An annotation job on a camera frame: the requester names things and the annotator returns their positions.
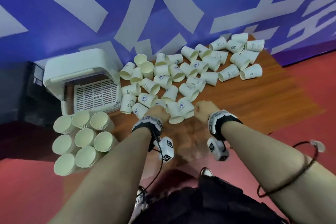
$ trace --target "white paper cup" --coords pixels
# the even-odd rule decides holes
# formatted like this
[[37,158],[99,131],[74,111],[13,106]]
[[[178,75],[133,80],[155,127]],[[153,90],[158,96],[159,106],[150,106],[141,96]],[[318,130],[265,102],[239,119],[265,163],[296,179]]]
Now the white paper cup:
[[165,75],[156,75],[154,77],[154,82],[160,84],[160,86],[166,90],[172,85],[173,78]]
[[263,75],[263,69],[259,64],[254,64],[239,72],[239,76],[242,80],[252,79]]
[[229,40],[227,43],[227,49],[232,53],[239,54],[244,49],[244,44],[237,41]]
[[160,90],[160,84],[147,78],[142,80],[141,87],[143,87],[149,94],[153,96],[155,96]]
[[178,124],[184,120],[184,117],[180,112],[180,106],[178,103],[168,102],[167,106],[167,112],[170,113],[170,119],[168,120],[170,124]]
[[186,83],[181,84],[178,91],[189,99],[190,102],[193,102],[198,94],[200,93],[198,90],[196,90],[194,87],[188,86]]
[[206,80],[207,84],[210,84],[212,86],[216,86],[217,79],[218,79],[218,73],[204,72],[204,73],[201,74],[201,79]]
[[119,75],[124,80],[129,81],[131,79],[135,65],[132,62],[127,62],[127,64],[119,71]]
[[187,79],[187,85],[192,88],[195,88],[199,92],[203,91],[206,83],[207,83],[206,80],[197,77],[189,77]]
[[138,54],[134,57],[134,63],[140,67],[143,62],[147,61],[147,56],[145,54]]
[[167,55],[166,62],[168,65],[181,64],[183,62],[183,56],[182,54]]
[[211,58],[219,59],[222,65],[225,64],[226,58],[228,57],[229,52],[220,52],[220,51],[212,51],[210,54]]
[[218,78],[221,82],[227,81],[229,79],[235,78],[239,75],[239,69],[236,65],[231,64],[227,68],[219,72]]
[[234,53],[230,61],[237,66],[239,70],[245,69],[250,64],[250,59],[243,54]]
[[153,96],[147,93],[141,93],[138,96],[138,102],[148,108],[153,107],[158,99],[159,99],[158,96]]
[[167,109],[167,104],[163,99],[159,99],[155,105],[161,105],[163,108]]
[[92,128],[90,125],[90,119],[91,119],[92,113],[90,113],[88,110],[82,110],[79,112],[76,112],[72,116],[72,124],[80,129],[83,128]]
[[203,58],[203,57],[206,57],[206,56],[209,56],[210,53],[211,53],[211,50],[206,48],[204,45],[202,44],[198,44],[196,47],[195,47],[195,50],[198,52],[198,56],[200,58]]
[[81,170],[81,168],[76,165],[75,155],[72,153],[60,156],[54,164],[55,174],[61,176],[66,176],[79,170]]
[[52,151],[58,155],[76,153],[78,150],[74,139],[69,135],[60,135],[52,144]]
[[155,61],[154,66],[163,66],[163,65],[166,65],[166,64],[167,64],[166,55],[162,52],[158,53],[156,55],[156,61]]
[[164,100],[166,103],[175,102],[178,91],[179,89],[176,86],[172,85],[166,90],[161,99]]
[[111,132],[114,129],[114,123],[105,112],[95,113],[91,118],[90,124],[95,130]]
[[97,151],[107,152],[118,143],[118,140],[110,132],[101,132],[94,139],[93,146]]
[[126,94],[123,95],[123,98],[121,99],[121,107],[120,112],[125,114],[131,114],[132,113],[132,106],[137,101],[137,97],[134,95]]
[[180,107],[180,113],[182,113],[183,117],[185,119],[188,119],[194,115],[194,106],[189,101],[188,98],[181,98],[178,102],[178,105]]
[[176,64],[170,65],[169,71],[173,78],[173,82],[180,82],[186,77],[186,74]]
[[187,77],[195,77],[197,75],[197,69],[188,63],[182,63],[180,69],[185,73]]
[[209,68],[216,72],[219,68],[219,66],[221,65],[221,60],[220,59],[216,59],[216,58],[212,58],[212,57],[205,57],[203,58],[203,62],[207,63]]
[[181,50],[181,54],[189,61],[197,59],[198,51],[190,48],[188,46],[184,46]]
[[95,140],[97,133],[90,128],[84,128],[75,136],[75,144],[80,147],[93,146],[93,141]]
[[154,67],[154,75],[166,75],[170,76],[169,65]]
[[144,78],[143,74],[141,73],[141,70],[139,67],[136,67],[134,70],[133,70],[133,73],[132,73],[132,76],[131,76],[131,79],[129,80],[129,82],[131,84],[134,84],[134,83],[137,83],[137,82],[141,82],[142,79]]
[[138,119],[142,119],[145,113],[148,111],[148,108],[140,103],[136,103],[132,107],[132,112],[136,115]]
[[88,168],[93,166],[102,156],[94,147],[86,146],[76,154],[75,163],[78,167]]
[[245,44],[247,42],[248,37],[249,33],[234,34],[231,35],[231,40]]
[[193,60],[191,61],[190,65],[196,68],[199,74],[206,72],[209,68],[209,65],[207,63],[200,60]]
[[241,55],[245,55],[246,57],[248,57],[250,59],[250,64],[253,65],[255,60],[257,59],[259,52],[252,52],[252,51],[248,51],[248,50],[243,50],[241,52]]
[[121,88],[122,95],[130,94],[130,95],[138,96],[140,93],[141,93],[140,84],[137,82]]
[[223,36],[213,41],[211,44],[209,44],[210,50],[218,51],[225,48],[226,48],[226,39]]
[[264,49],[265,40],[247,41],[245,49],[252,52],[261,52]]
[[147,79],[153,78],[154,65],[152,62],[146,61],[140,65],[140,70],[143,76]]
[[76,133],[79,131],[79,128],[75,127],[72,124],[72,118],[70,115],[64,115],[61,117],[58,117],[57,120],[54,122],[53,126],[55,132],[75,136]]

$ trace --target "paper cup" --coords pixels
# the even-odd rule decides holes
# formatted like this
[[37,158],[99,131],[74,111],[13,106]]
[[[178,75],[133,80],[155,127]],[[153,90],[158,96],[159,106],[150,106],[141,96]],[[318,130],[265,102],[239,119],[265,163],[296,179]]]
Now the paper cup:
[[167,112],[170,113],[170,119],[168,122],[170,124],[177,124],[184,120],[182,113],[180,112],[180,106],[176,102],[168,102],[167,103]]
[[198,51],[190,48],[190,47],[187,47],[187,46],[184,46],[181,50],[181,54],[189,61],[192,61],[194,59],[197,59],[197,56],[198,56]]
[[133,70],[135,69],[135,65],[132,62],[128,62],[123,69],[121,69],[119,71],[119,75],[121,78],[123,78],[124,80],[129,81],[131,79]]
[[223,36],[213,41],[211,44],[209,44],[210,50],[218,51],[225,48],[226,48],[226,39]]
[[134,57],[134,63],[140,67],[143,62],[147,61],[147,56],[145,54],[138,54]]
[[138,119],[142,119],[145,113],[148,111],[148,108],[140,103],[136,103],[132,107],[132,112],[136,115]]
[[61,117],[58,117],[57,120],[54,122],[53,126],[55,132],[75,136],[76,133],[79,131],[79,128],[75,127],[72,124],[72,118],[70,115],[64,115]]
[[160,84],[147,78],[142,80],[141,87],[143,87],[149,94],[153,96],[155,96],[160,90]]
[[80,130],[75,136],[75,144],[80,147],[93,146],[97,133],[90,128]]
[[183,96],[188,98],[190,102],[193,102],[197,98],[198,94],[200,93],[198,90],[196,90],[193,87],[188,86],[186,83],[181,84],[178,91]]
[[204,73],[201,74],[201,79],[206,80],[207,84],[210,84],[212,86],[216,86],[217,79],[218,79],[218,73],[204,72]]
[[162,52],[158,53],[156,55],[156,61],[155,61],[155,65],[154,66],[163,66],[166,65],[166,55]]
[[183,56],[182,54],[167,55],[166,62],[168,65],[181,64],[183,62]]
[[177,103],[180,107],[180,113],[185,119],[188,119],[194,115],[195,107],[188,98],[181,98]]
[[161,105],[163,108],[167,109],[167,104],[163,99],[159,99],[155,105]]
[[78,150],[74,139],[69,135],[60,135],[52,144],[52,151],[58,155],[76,153]]
[[237,41],[229,40],[227,43],[227,49],[232,53],[239,54],[244,49],[244,44]]
[[173,78],[165,75],[156,75],[154,77],[154,82],[160,84],[160,86],[166,90],[172,85]]
[[212,51],[210,54],[211,58],[219,59],[222,65],[225,64],[226,58],[228,57],[229,52],[220,52],[220,51]]
[[187,79],[187,85],[198,90],[199,92],[203,91],[206,82],[206,80],[197,77],[189,77]]
[[170,76],[169,65],[154,67],[154,75],[166,75]]
[[173,82],[180,82],[186,77],[186,74],[176,64],[170,65],[169,71],[173,78]]
[[176,100],[178,91],[179,89],[176,86],[172,85],[166,90],[161,99],[164,100],[166,103],[174,102]]
[[208,49],[208,48],[206,48],[206,47],[205,47],[204,45],[202,45],[202,44],[198,44],[198,45],[196,45],[195,50],[198,52],[198,56],[199,56],[200,58],[209,56],[210,53],[211,53],[211,50]]
[[220,59],[216,59],[216,58],[212,58],[212,57],[205,57],[203,58],[203,62],[207,63],[209,68],[216,72],[219,68],[219,66],[221,65],[221,60]]
[[144,78],[143,74],[141,73],[141,70],[139,67],[136,67],[134,70],[133,70],[133,73],[132,73],[132,76],[131,76],[131,79],[129,80],[129,82],[131,84],[134,84],[134,83],[137,83],[137,82],[141,82],[142,79]]
[[264,49],[265,40],[247,41],[245,49],[252,52],[261,52]]
[[90,119],[91,119],[92,113],[90,113],[88,110],[82,110],[79,112],[76,112],[72,116],[72,124],[80,129],[83,128],[92,128],[90,125]]
[[114,129],[114,123],[104,112],[97,112],[90,121],[91,127],[95,130],[111,132]]
[[147,79],[153,78],[154,65],[152,62],[146,61],[140,65],[140,70],[143,76]]
[[254,64],[239,72],[239,76],[242,80],[252,79],[263,75],[263,69],[259,64]]
[[206,72],[209,68],[209,65],[203,61],[200,61],[200,60],[193,60],[191,63],[190,63],[191,66],[193,66],[194,68],[197,69],[197,72],[199,74],[202,74],[203,72]]
[[107,152],[118,143],[118,140],[110,132],[101,132],[94,139],[93,146],[97,151]]
[[137,82],[121,88],[122,95],[130,94],[130,95],[138,96],[140,93],[141,93],[140,84]]
[[138,96],[138,102],[148,108],[153,107],[158,99],[159,99],[158,96],[153,96],[147,93],[141,93]]
[[221,82],[235,78],[239,75],[239,70],[236,65],[231,64],[227,68],[219,72],[218,78]]
[[132,106],[137,101],[137,97],[134,95],[126,94],[123,95],[123,98],[121,99],[121,107],[120,112],[125,114],[131,114],[132,113]]
[[239,70],[245,69],[250,64],[250,59],[243,54],[234,53],[230,61],[237,66]]
[[231,40],[245,44],[247,42],[248,37],[249,33],[234,34],[231,35]]
[[72,153],[60,156],[54,164],[54,172],[57,175],[66,176],[81,170],[76,166],[75,155]]
[[250,64],[253,65],[255,60],[257,59],[259,52],[252,52],[252,51],[247,51],[247,50],[243,50],[241,52],[241,55],[245,55],[246,57],[249,58],[250,60]]
[[197,75],[197,69],[188,63],[182,63],[180,69],[185,73],[187,77],[195,77]]
[[78,167],[88,168],[93,166],[102,156],[94,147],[86,146],[76,154],[75,163]]

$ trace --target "person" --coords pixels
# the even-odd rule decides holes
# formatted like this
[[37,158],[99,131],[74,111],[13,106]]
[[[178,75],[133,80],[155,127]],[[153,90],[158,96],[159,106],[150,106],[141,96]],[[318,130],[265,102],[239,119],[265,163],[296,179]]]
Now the person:
[[[211,101],[196,103],[194,116],[207,123],[219,111]],[[161,106],[145,116],[164,124],[170,115]],[[222,124],[220,132],[264,191],[271,191],[296,175],[311,158],[237,121]],[[92,168],[77,191],[50,224],[126,224],[151,141],[146,127],[135,129]],[[336,177],[315,162],[293,184],[270,195],[293,222],[336,223]],[[283,223],[263,204],[221,179],[203,175],[199,188],[184,188],[149,205],[133,223]]]

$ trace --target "fist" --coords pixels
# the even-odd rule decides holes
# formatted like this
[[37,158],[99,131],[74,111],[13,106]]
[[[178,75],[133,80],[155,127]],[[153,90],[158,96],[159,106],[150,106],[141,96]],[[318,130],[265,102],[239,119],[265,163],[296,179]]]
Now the fist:
[[148,109],[144,116],[153,116],[162,120],[162,123],[165,124],[169,118],[170,114],[166,112],[165,108],[161,105],[155,105]]
[[207,123],[210,114],[219,111],[219,108],[211,101],[197,102],[194,109],[194,116],[203,123]]

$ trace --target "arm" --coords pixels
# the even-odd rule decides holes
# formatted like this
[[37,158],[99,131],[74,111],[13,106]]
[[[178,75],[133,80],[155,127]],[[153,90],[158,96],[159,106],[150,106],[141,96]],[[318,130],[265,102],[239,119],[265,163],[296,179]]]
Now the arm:
[[[196,104],[195,116],[207,122],[218,110],[212,102],[202,101]],[[235,121],[224,123],[221,133],[265,191],[288,181],[311,160]],[[336,176],[316,162],[296,182],[270,198],[296,223],[332,223],[336,219]]]
[[[161,106],[150,108],[146,115],[163,122],[170,116]],[[49,223],[128,223],[150,141],[149,129],[138,128],[112,148]]]

